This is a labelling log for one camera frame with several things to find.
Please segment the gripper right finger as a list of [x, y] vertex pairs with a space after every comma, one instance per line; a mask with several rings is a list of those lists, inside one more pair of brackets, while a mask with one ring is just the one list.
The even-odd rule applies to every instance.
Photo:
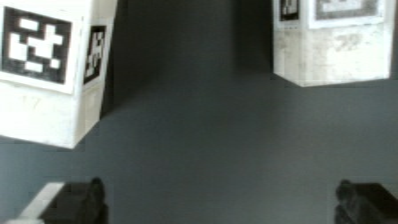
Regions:
[[398, 224], [398, 199], [378, 183], [343, 180], [336, 198], [334, 224]]

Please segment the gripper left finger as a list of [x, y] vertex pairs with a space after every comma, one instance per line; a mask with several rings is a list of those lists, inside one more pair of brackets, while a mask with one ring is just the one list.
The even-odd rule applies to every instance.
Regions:
[[5, 224], [108, 224], [105, 185], [89, 182], [50, 182], [20, 216]]

